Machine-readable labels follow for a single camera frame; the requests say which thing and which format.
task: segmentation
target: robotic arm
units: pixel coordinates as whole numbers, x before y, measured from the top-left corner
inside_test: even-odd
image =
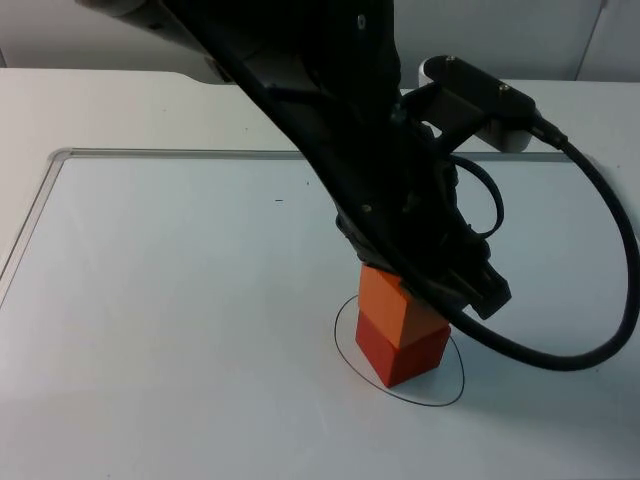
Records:
[[[464,61],[435,57],[433,83],[402,96],[393,0],[77,0],[215,59],[296,144],[332,196],[337,226],[365,263],[400,275],[455,327],[515,360],[550,370],[595,366],[628,341],[640,311],[640,256],[614,192],[535,102]],[[428,121],[442,131],[435,138]],[[561,357],[516,344],[482,319],[511,294],[490,265],[487,239],[502,223],[498,187],[478,165],[453,154],[472,135],[503,152],[531,135],[562,150],[611,210],[628,265],[618,332],[601,347]],[[456,167],[492,194],[497,222],[472,230],[456,206]]]

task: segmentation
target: red block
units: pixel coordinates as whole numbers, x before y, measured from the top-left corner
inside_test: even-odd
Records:
[[[445,327],[402,348],[394,347],[360,312],[356,342],[382,383],[393,387],[440,365],[451,327]]]

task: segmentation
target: orange block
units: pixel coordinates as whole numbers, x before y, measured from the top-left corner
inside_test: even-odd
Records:
[[[395,347],[402,348],[449,326],[438,312],[400,286],[400,277],[362,266],[360,311]]]
[[[360,312],[356,342],[380,381],[387,387],[393,387],[440,365],[450,333],[451,327],[446,325],[398,349],[378,331],[364,312]]]

